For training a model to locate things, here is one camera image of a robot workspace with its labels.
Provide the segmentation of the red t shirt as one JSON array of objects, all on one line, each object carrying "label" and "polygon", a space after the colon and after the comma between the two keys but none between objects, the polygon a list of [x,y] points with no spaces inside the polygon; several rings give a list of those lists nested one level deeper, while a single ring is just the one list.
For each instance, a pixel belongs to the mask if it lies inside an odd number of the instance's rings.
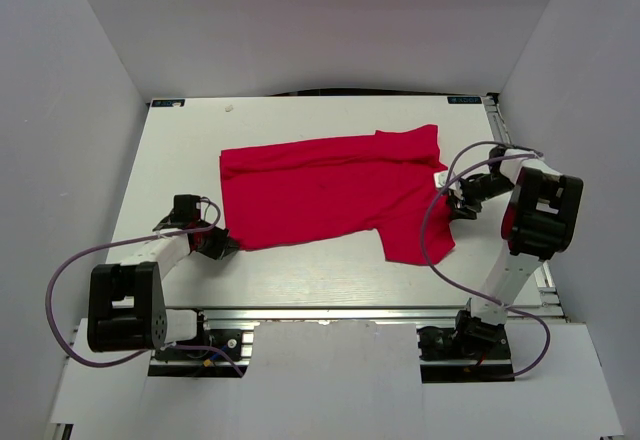
[{"label": "red t shirt", "polygon": [[369,230],[389,262],[439,263],[455,247],[435,125],[227,149],[219,168],[225,225],[246,251]]}]

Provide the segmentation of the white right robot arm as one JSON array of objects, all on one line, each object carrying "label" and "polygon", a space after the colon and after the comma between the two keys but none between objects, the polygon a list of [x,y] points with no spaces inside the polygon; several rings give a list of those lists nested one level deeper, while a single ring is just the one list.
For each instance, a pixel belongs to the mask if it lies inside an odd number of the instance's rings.
[{"label": "white right robot arm", "polygon": [[485,201],[510,195],[501,223],[499,256],[479,293],[458,313],[451,334],[453,350],[472,359],[501,342],[506,308],[544,262],[569,247],[584,182],[552,169],[535,150],[495,143],[487,173],[455,180],[448,171],[440,185],[447,188],[453,220],[474,220]]}]

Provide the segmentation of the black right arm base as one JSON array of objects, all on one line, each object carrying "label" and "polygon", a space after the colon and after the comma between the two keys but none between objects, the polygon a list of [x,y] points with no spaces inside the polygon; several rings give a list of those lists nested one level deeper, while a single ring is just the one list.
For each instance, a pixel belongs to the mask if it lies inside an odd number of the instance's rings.
[{"label": "black right arm base", "polygon": [[458,338],[453,328],[417,330],[421,381],[430,383],[511,382],[514,370],[506,333],[495,343]]}]

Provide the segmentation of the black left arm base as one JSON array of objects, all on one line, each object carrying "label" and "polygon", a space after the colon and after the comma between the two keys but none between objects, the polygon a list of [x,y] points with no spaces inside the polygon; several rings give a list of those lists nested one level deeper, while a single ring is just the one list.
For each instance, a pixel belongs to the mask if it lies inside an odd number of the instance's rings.
[{"label": "black left arm base", "polygon": [[202,310],[196,310],[196,334],[155,351],[149,377],[240,378],[248,368],[245,331],[237,327],[212,326]]}]

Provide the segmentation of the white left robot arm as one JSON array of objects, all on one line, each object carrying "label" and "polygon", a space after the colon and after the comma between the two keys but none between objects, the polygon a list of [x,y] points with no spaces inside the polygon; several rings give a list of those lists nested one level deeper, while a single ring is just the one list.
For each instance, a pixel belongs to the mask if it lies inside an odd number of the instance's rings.
[{"label": "white left robot arm", "polygon": [[150,239],[126,259],[100,264],[91,272],[88,345],[94,352],[159,350],[177,345],[199,359],[211,347],[205,315],[198,309],[168,309],[163,280],[193,254],[219,261],[239,250],[227,229],[205,220],[203,212],[220,208],[207,197],[176,195],[173,207],[154,227]]}]

